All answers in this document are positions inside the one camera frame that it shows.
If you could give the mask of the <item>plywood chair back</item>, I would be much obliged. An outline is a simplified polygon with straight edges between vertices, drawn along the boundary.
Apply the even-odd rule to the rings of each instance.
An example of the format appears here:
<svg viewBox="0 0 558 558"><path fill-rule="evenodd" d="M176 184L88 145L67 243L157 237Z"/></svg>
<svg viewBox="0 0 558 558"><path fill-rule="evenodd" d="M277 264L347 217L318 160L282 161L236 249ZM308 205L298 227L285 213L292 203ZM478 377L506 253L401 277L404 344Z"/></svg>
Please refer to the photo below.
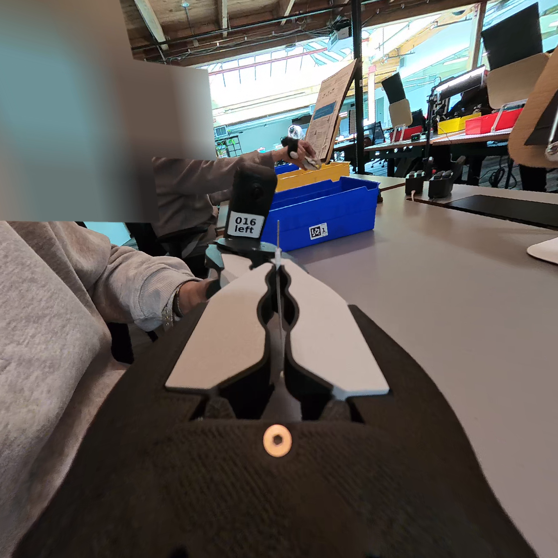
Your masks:
<svg viewBox="0 0 558 558"><path fill-rule="evenodd" d="M537 144L528 144L543 113L552 103L557 93L557 49L548 58L547 64L540 74L534 89L515 123L508 138L508 151L516 163L527 167L551 169L557 166L557 161L549 161L546 157L548 135L545 139L539 136Z"/></svg>
<svg viewBox="0 0 558 558"><path fill-rule="evenodd" d="M493 110L529 97L550 54L538 53L489 71L485 78L488 103Z"/></svg>

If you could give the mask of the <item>long wooden desk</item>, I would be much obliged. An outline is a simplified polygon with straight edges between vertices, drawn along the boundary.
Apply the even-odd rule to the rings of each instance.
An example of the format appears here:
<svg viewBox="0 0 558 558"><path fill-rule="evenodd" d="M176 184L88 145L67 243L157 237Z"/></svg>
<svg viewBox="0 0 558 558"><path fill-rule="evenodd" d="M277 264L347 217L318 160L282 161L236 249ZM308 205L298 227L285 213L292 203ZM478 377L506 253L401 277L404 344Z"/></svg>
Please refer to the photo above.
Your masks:
<svg viewBox="0 0 558 558"><path fill-rule="evenodd" d="M507 156L508 138L512 129L501 129L481 135L467 135L460 131L448 135L434 136L429 143L429 149L450 147L451 154L460 157L490 157ZM426 140L412 142L410 140L381 143L365 147L366 153L371 153L374 160L387 161L387 175L389 177L404 178L412 169L413 161L425 158Z"/></svg>

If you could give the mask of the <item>ceiling projector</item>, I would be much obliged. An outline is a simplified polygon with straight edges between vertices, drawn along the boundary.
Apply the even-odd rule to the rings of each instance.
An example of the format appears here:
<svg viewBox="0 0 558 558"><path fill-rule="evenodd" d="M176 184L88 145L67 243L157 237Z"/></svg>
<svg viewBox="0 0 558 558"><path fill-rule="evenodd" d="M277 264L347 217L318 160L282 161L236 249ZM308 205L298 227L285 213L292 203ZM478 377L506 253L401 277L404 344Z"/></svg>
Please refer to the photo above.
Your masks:
<svg viewBox="0 0 558 558"><path fill-rule="evenodd" d="M329 27L327 50L339 52L353 45L352 23L348 18L337 18Z"/></svg>

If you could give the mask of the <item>black office chair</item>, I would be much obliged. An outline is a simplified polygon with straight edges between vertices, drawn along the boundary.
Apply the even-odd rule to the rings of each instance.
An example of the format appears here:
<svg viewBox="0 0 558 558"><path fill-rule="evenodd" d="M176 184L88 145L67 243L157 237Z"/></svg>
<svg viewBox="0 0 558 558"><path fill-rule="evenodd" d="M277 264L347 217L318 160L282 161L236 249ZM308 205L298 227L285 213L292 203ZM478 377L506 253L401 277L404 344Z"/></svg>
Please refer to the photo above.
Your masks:
<svg viewBox="0 0 558 558"><path fill-rule="evenodd" d="M183 260L195 277L206 278L208 268L205 254L197 248L199 240L208 231L206 226L196 226L157 236L150 223L125 223L138 250L151 256L169 255Z"/></svg>

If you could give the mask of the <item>brown cardboard sheet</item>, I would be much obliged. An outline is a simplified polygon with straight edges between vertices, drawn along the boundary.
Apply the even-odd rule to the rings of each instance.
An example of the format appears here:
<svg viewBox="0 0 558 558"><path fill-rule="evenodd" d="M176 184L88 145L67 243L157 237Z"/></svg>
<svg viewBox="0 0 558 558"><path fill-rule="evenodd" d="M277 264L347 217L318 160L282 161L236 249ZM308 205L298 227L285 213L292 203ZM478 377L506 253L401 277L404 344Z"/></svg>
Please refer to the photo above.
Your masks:
<svg viewBox="0 0 558 558"><path fill-rule="evenodd" d="M338 117L353 82L359 59L322 81L305 140L313 147L322 164L329 159L336 137Z"/></svg>

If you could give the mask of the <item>white round base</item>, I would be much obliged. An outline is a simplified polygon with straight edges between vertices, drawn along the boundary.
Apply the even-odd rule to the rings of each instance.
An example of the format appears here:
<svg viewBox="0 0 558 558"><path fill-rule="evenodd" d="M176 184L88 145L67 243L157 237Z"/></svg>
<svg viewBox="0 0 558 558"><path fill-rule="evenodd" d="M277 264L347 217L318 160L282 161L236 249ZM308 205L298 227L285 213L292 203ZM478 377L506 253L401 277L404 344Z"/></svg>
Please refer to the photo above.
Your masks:
<svg viewBox="0 0 558 558"><path fill-rule="evenodd" d="M540 242L529 246L527 254L537 260L558 264L558 251L557 251L558 238L549 239L548 241Z"/></svg>

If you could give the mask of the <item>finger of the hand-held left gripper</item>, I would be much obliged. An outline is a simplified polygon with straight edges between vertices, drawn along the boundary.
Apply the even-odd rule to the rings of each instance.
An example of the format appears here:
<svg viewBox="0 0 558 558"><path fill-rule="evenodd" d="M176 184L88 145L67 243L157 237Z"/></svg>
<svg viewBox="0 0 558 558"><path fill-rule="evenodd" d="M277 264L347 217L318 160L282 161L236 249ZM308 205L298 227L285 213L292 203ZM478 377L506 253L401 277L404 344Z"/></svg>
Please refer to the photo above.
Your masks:
<svg viewBox="0 0 558 558"><path fill-rule="evenodd" d="M223 270L220 271L221 288L251 270L252 262L249 258L235 254L222 254L221 257L224 264Z"/></svg>

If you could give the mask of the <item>person's left hand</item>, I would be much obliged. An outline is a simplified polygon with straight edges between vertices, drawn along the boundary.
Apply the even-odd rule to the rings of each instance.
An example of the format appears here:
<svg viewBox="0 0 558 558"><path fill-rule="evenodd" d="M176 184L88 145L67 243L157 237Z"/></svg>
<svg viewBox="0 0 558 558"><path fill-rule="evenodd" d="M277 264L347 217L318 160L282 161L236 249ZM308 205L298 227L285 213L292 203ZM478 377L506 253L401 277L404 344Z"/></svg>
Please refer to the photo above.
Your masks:
<svg viewBox="0 0 558 558"><path fill-rule="evenodd" d="M178 290L176 310L181 316L186 315L195 306L208 300L208 290L219 287L219 280L206 278L201 281L188 281L183 283Z"/></svg>

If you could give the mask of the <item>large red plastic bin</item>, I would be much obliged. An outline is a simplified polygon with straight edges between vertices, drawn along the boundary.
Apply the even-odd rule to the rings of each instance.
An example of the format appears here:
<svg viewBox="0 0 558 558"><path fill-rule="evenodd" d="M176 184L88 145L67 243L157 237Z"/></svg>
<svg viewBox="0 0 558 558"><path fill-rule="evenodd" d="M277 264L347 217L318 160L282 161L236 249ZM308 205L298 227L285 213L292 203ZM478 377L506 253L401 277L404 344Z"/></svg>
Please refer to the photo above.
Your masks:
<svg viewBox="0 0 558 558"><path fill-rule="evenodd" d="M484 135L495 131L512 129L523 108L506 109L489 115L470 118L465 122L466 135Z"/></svg>

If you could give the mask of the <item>person's left forearm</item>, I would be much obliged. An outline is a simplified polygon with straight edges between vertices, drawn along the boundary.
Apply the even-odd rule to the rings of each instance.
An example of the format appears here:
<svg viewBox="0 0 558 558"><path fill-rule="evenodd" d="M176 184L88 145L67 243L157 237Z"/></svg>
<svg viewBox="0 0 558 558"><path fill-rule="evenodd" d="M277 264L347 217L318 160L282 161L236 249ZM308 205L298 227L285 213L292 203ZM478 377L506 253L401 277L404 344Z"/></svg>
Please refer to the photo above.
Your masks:
<svg viewBox="0 0 558 558"><path fill-rule="evenodd" d="M90 296L108 322L135 324L143 331L169 327L179 287L201 281L174 257L153 257L129 247L110 246L108 261Z"/></svg>

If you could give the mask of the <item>black metal pole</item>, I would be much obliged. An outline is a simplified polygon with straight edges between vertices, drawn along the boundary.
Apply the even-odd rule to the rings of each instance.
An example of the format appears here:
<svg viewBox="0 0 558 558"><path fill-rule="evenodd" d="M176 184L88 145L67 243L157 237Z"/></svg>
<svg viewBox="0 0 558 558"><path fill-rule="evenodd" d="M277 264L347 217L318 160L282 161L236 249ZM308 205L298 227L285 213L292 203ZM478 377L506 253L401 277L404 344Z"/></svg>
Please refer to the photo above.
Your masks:
<svg viewBox="0 0 558 558"><path fill-rule="evenodd" d="M354 101L355 101L355 131L356 131L356 171L359 175L366 173L364 157L364 102L363 102L363 73L362 73L362 16L361 1L351 1L352 9L352 37L354 72Z"/></svg>

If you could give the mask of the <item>large black charger block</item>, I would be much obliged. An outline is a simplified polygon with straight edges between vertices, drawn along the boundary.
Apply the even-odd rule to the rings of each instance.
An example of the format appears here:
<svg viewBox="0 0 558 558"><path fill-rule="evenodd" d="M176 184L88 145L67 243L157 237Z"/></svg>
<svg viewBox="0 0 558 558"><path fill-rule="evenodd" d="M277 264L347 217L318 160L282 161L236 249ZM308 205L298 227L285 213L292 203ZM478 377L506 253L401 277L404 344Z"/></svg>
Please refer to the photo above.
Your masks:
<svg viewBox="0 0 558 558"><path fill-rule="evenodd" d="M430 200L450 197L455 181L462 177L465 160L465 156L460 156L456 161L452 162L450 170L439 171L432 176L429 180L428 190L428 198Z"/></svg>

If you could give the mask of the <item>thin white plastic stick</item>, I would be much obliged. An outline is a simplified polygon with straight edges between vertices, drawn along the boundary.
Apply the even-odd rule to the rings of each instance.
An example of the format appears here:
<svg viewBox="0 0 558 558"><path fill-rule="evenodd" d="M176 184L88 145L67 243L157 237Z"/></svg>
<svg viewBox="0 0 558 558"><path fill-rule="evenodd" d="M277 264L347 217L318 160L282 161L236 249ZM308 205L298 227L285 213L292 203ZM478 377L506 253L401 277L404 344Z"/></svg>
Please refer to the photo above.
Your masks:
<svg viewBox="0 0 558 558"><path fill-rule="evenodd" d="M276 297L277 297L277 314L278 314L278 329L280 332L280 342L282 354L285 349L285 336L283 331L283 316L282 316L282 292L281 292L281 255L280 248L280 221L277 220L276 225L276 249L275 249L275 277L276 277Z"/></svg>

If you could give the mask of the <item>blue plastic bin with label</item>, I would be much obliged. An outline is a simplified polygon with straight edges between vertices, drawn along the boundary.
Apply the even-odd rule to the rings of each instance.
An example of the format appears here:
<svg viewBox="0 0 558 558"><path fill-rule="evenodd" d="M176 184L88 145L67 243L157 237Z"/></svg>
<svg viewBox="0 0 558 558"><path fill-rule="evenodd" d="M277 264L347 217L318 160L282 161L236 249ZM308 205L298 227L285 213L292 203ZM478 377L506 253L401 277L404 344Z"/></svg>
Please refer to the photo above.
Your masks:
<svg viewBox="0 0 558 558"><path fill-rule="evenodd" d="M372 230L379 183L341 177L276 192L261 240L283 251Z"/></svg>

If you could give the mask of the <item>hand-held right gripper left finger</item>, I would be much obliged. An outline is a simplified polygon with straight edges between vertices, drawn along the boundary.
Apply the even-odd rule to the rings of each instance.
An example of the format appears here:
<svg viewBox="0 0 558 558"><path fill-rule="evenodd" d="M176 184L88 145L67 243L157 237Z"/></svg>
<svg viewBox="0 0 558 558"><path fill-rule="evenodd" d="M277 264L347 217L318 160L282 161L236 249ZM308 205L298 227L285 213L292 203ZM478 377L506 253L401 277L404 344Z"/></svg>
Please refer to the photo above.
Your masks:
<svg viewBox="0 0 558 558"><path fill-rule="evenodd" d="M224 388L265 363L269 336L261 306L274 271L272 263L264 263L210 298L166 380L167 389Z"/></svg>

